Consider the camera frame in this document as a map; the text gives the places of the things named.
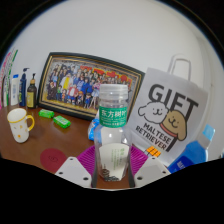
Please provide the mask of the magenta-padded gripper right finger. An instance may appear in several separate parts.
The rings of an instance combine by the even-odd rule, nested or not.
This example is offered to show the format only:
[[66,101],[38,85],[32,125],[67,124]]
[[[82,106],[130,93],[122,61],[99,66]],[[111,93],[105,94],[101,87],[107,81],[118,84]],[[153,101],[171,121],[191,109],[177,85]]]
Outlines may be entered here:
[[158,158],[148,157],[141,150],[131,147],[128,180],[131,188],[143,187],[170,174]]

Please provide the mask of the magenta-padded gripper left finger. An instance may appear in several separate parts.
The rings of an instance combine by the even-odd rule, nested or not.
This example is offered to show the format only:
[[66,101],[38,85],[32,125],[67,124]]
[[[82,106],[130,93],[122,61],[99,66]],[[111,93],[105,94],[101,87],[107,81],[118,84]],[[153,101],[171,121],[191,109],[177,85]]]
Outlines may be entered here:
[[95,165],[95,147],[91,146],[77,157],[68,157],[55,175],[84,188],[95,188],[97,184]]

